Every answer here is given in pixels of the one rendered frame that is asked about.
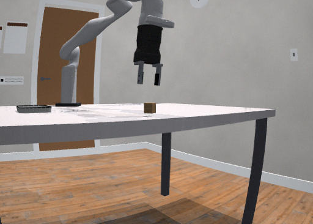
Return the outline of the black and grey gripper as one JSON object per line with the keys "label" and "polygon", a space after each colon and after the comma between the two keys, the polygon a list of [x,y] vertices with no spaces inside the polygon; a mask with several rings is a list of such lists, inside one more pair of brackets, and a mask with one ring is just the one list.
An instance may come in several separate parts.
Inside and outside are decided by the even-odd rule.
{"label": "black and grey gripper", "polygon": [[134,53],[134,65],[139,65],[137,84],[143,84],[144,64],[156,67],[155,86],[160,86],[161,67],[160,44],[163,28],[174,28],[174,22],[162,18],[160,12],[146,10],[141,12],[138,24],[137,49]]}

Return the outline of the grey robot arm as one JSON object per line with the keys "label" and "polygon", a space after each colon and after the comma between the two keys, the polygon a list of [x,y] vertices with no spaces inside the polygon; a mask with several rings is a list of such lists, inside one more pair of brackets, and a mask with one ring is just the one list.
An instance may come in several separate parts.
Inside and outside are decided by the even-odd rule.
{"label": "grey robot arm", "polygon": [[61,103],[76,103],[76,77],[79,63],[79,46],[92,41],[110,24],[125,15],[131,8],[131,2],[142,1],[141,12],[157,11],[163,14],[163,0],[107,0],[106,6],[114,13],[108,17],[96,18],[88,21],[61,48],[61,59],[69,60],[69,64],[62,68]]}

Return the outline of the brown wooden block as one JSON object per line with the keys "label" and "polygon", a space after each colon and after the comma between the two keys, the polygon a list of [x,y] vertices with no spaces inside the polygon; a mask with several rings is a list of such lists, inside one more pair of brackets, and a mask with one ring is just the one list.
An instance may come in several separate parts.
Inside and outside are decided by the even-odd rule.
{"label": "brown wooden block", "polygon": [[144,113],[156,113],[156,103],[144,103]]}

